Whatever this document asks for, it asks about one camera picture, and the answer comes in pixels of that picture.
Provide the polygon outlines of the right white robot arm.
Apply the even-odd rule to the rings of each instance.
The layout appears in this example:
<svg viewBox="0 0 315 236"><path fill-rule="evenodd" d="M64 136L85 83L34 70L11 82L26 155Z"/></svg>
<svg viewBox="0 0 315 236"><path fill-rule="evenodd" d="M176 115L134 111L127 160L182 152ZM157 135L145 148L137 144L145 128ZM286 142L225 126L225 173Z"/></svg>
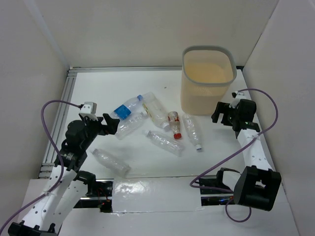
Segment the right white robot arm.
<svg viewBox="0 0 315 236"><path fill-rule="evenodd" d="M237 205L270 211L281 183L280 173L273 171L258 137L260 128L253 122L256 103L240 99L238 104L218 102L211 118L214 123L222 114L221 123L231 126L243 148L243 172L221 168L217 172L215 188L221 193L233 191Z"/></svg>

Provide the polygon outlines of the beige mesh waste bin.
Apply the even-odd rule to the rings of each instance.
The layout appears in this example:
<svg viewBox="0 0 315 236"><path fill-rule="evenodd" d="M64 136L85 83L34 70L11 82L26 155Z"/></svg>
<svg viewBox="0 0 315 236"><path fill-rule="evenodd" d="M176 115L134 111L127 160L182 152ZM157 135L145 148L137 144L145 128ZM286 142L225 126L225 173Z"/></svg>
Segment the beige mesh waste bin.
<svg viewBox="0 0 315 236"><path fill-rule="evenodd" d="M234 58L226 48L187 47L182 54L182 110L192 115L211 115L236 76Z"/></svg>

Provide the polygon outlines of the clear ribbed bottle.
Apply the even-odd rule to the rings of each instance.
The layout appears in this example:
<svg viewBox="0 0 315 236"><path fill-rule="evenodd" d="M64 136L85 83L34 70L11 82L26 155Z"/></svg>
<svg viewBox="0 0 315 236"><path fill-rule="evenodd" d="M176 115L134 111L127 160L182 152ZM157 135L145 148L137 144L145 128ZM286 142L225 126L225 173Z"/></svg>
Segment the clear ribbed bottle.
<svg viewBox="0 0 315 236"><path fill-rule="evenodd" d="M155 146L176 156L182 155L184 146L178 141L173 140L171 137L153 130L145 130L144 134Z"/></svg>

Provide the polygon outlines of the blue label plastic bottle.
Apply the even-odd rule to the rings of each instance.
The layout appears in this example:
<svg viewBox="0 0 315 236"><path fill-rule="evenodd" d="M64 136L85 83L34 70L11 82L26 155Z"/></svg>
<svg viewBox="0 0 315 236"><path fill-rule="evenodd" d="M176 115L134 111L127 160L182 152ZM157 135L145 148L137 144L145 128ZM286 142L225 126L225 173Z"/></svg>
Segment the blue label plastic bottle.
<svg viewBox="0 0 315 236"><path fill-rule="evenodd" d="M123 103L121 106L116 108L111 114L110 117L119 120L127 119L132 112L135 112L141 104L143 96L138 95L137 97L133 97Z"/></svg>

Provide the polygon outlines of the large clear square bottle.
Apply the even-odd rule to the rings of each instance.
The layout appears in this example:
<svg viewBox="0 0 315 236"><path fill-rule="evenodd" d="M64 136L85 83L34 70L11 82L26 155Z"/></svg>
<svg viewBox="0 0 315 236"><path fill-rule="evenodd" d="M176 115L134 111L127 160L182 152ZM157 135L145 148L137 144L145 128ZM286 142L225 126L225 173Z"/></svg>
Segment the large clear square bottle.
<svg viewBox="0 0 315 236"><path fill-rule="evenodd" d="M169 131L167 111L152 92L142 95L142 106L156 127Z"/></svg>

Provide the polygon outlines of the red cap small bottle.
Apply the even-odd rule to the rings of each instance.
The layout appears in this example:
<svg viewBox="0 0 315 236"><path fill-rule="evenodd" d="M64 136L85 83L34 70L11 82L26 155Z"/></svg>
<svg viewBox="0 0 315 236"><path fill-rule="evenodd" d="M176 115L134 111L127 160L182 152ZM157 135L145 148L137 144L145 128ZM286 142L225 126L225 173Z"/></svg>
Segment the red cap small bottle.
<svg viewBox="0 0 315 236"><path fill-rule="evenodd" d="M179 115L176 111L171 111L168 113L168 122L173 132L174 139L175 140L181 139L182 138L181 124L180 124Z"/></svg>

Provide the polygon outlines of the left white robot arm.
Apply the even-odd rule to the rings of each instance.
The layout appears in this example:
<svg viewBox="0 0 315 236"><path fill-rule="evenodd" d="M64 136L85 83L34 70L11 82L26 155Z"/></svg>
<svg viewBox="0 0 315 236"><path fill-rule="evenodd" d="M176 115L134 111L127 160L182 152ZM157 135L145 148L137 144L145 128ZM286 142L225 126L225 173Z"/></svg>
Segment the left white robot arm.
<svg viewBox="0 0 315 236"><path fill-rule="evenodd" d="M95 175L80 168L87 158L87 149L98 136L114 135L119 120L108 114L84 116L67 126L60 154L43 190L43 198L31 204L31 209L19 223L11 223L10 236L56 236L63 221L83 196L97 191Z"/></svg>

